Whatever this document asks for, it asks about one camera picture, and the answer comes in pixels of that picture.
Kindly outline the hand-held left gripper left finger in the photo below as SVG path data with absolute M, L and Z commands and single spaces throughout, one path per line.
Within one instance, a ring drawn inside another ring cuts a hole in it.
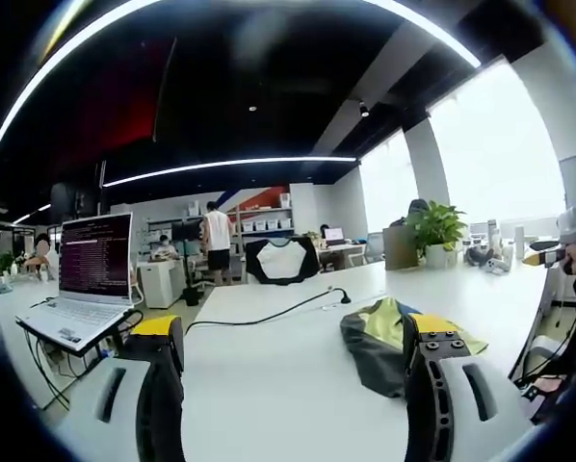
M 56 434 L 77 461 L 183 461 L 183 327 L 141 321 L 77 385 Z

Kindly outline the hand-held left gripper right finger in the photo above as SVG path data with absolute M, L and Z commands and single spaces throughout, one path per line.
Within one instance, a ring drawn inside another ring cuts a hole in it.
M 407 461 L 501 461 L 532 432 L 519 390 L 450 322 L 409 313 L 403 329 Z

